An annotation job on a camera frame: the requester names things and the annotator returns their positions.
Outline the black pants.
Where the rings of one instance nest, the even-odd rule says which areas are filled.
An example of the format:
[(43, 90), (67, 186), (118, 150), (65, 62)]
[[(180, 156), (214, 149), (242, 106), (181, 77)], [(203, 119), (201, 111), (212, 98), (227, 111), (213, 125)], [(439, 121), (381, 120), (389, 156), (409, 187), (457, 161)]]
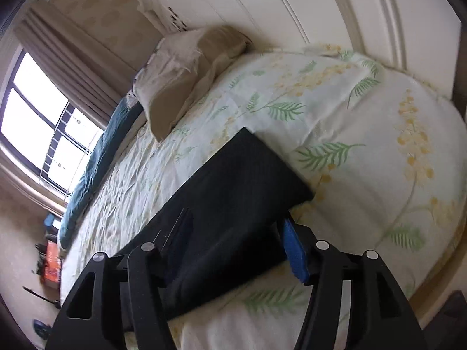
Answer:
[(240, 129), (120, 251), (154, 240), (165, 262), (161, 302), (174, 319), (285, 261), (279, 223), (313, 192), (248, 129)]

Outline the black stick tool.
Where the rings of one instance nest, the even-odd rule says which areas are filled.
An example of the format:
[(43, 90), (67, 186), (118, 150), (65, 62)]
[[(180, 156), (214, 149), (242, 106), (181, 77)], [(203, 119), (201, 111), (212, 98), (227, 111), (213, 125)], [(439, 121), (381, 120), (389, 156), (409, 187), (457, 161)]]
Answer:
[(45, 302), (49, 302), (51, 303), (52, 306), (54, 306), (56, 309), (60, 309), (61, 308), (61, 303), (59, 300), (51, 300), (51, 299), (48, 299), (47, 297), (44, 297), (36, 292), (34, 292), (32, 289), (30, 288), (27, 288), (26, 286), (23, 286), (22, 287), (26, 292), (28, 292), (29, 294), (31, 295), (34, 295), (35, 297), (45, 301)]

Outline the red printed box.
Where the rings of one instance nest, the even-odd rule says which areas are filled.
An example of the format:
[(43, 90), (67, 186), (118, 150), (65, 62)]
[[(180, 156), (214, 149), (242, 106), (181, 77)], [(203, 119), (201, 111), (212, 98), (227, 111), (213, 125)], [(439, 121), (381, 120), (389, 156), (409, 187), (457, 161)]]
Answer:
[(52, 289), (59, 290), (61, 284), (62, 258), (57, 243), (47, 241), (40, 273), (41, 282)]

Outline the dark blue round device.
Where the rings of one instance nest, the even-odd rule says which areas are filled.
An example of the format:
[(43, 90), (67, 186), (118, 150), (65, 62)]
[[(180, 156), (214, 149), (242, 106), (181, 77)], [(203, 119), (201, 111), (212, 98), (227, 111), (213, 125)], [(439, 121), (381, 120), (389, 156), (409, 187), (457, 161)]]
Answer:
[(38, 337), (40, 337), (43, 340), (47, 340), (49, 338), (51, 332), (50, 325), (45, 324), (44, 322), (38, 319), (33, 319), (32, 326)]

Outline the blue storage box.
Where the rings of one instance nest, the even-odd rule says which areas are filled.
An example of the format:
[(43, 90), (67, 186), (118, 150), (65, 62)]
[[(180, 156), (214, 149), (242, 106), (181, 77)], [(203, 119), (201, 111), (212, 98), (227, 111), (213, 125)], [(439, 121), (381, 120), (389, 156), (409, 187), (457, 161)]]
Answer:
[(61, 219), (53, 213), (48, 213), (43, 221), (43, 225), (45, 232), (56, 235), (60, 229)]

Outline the teal quilted blanket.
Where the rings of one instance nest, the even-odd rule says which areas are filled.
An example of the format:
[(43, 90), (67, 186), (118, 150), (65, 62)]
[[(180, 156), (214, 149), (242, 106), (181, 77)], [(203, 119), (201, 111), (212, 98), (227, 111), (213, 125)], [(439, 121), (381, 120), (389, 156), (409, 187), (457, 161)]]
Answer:
[(67, 251), (72, 243), (78, 219), (91, 202), (104, 176), (111, 166), (119, 146), (143, 111), (142, 105), (132, 92), (121, 99), (114, 110), (103, 135), (92, 151), (86, 169), (78, 181), (67, 210), (62, 216), (58, 241)]

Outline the beige curtain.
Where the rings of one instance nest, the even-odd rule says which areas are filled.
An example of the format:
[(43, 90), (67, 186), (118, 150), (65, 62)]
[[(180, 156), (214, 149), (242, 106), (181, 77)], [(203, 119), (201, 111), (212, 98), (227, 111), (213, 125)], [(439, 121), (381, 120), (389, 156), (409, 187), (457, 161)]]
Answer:
[(29, 6), (14, 34), (59, 91), (104, 129), (137, 70), (44, 0)]

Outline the beige pillow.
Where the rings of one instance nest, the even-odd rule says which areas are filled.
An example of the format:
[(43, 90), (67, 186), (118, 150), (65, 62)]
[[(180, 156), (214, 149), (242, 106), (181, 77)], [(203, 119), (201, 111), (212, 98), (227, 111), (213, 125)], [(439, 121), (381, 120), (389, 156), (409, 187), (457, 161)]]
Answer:
[(165, 140), (214, 80), (243, 55), (251, 40), (230, 26), (167, 35), (135, 76), (132, 91), (154, 138)]

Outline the white wooden headboard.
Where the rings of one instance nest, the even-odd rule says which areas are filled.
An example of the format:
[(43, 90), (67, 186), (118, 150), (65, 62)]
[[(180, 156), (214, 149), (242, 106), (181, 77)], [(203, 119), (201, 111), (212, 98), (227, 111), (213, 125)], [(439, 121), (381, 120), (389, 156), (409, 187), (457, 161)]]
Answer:
[(447, 0), (137, 0), (161, 32), (231, 25), (260, 48), (332, 44), (450, 97), (461, 22)]

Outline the window with dark frame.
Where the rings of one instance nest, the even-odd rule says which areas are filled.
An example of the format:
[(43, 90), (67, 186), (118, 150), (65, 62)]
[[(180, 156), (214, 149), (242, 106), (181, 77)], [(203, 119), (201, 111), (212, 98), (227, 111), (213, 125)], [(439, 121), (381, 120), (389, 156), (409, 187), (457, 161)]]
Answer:
[(1, 102), (1, 143), (13, 159), (66, 201), (102, 134), (21, 51)]

